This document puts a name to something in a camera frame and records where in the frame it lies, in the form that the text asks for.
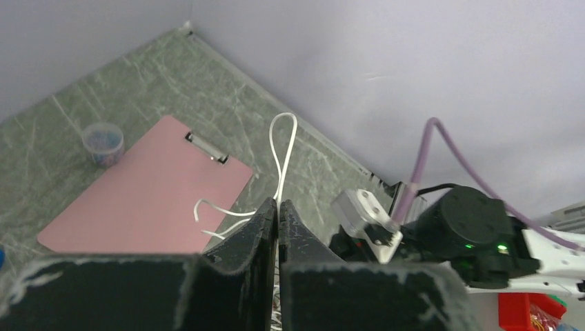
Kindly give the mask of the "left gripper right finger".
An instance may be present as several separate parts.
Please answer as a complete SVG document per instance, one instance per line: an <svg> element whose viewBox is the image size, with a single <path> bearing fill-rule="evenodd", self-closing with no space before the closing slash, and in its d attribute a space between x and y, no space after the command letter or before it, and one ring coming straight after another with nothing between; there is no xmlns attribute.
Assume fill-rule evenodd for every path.
<svg viewBox="0 0 585 331"><path fill-rule="evenodd" d="M279 207L279 267L285 330L327 330L335 280L329 262L340 259L303 223L291 200Z"/></svg>

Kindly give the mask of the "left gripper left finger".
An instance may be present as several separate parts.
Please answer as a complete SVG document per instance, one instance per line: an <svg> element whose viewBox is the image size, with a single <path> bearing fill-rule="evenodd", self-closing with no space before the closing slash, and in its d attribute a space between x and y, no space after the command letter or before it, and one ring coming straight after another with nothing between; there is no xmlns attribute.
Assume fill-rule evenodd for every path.
<svg viewBox="0 0 585 331"><path fill-rule="evenodd" d="M252 219L205 254L201 265L203 330L269 330L277 204L268 197Z"/></svg>

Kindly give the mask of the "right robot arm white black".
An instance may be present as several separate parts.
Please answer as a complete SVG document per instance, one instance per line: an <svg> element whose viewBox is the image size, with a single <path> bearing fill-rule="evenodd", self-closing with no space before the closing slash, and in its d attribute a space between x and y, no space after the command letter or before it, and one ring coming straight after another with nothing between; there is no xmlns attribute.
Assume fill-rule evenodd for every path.
<svg viewBox="0 0 585 331"><path fill-rule="evenodd" d="M439 263L471 293L527 292L584 299L584 253L547 239L506 213L503 201L445 183L427 204L427 189L403 224L372 192L342 191L332 202L339 221L330 249L345 261Z"/></svg>

